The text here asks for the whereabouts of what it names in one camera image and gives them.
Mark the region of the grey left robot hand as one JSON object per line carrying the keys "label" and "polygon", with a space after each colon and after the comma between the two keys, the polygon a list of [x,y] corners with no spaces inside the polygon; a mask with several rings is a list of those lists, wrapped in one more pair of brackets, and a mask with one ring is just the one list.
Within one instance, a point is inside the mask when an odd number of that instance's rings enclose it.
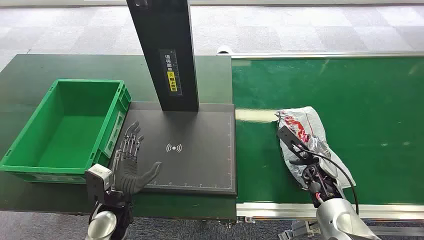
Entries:
{"label": "grey left robot hand", "polygon": [[149,171],[138,173],[138,156],[143,140],[140,122],[135,121],[124,132],[114,153],[111,165],[114,190],[129,195],[137,194],[159,174],[162,166],[160,161],[156,161]]}

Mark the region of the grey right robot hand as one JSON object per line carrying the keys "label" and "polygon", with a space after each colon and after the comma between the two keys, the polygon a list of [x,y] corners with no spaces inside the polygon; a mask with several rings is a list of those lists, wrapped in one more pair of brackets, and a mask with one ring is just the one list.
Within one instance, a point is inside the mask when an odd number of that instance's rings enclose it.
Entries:
{"label": "grey right robot hand", "polygon": [[291,164],[297,166],[317,164],[318,168],[331,178],[336,179],[338,177],[339,174],[337,167],[325,159],[324,155],[315,153],[309,150],[307,147],[292,146],[288,149],[296,156],[295,160],[289,160]]}

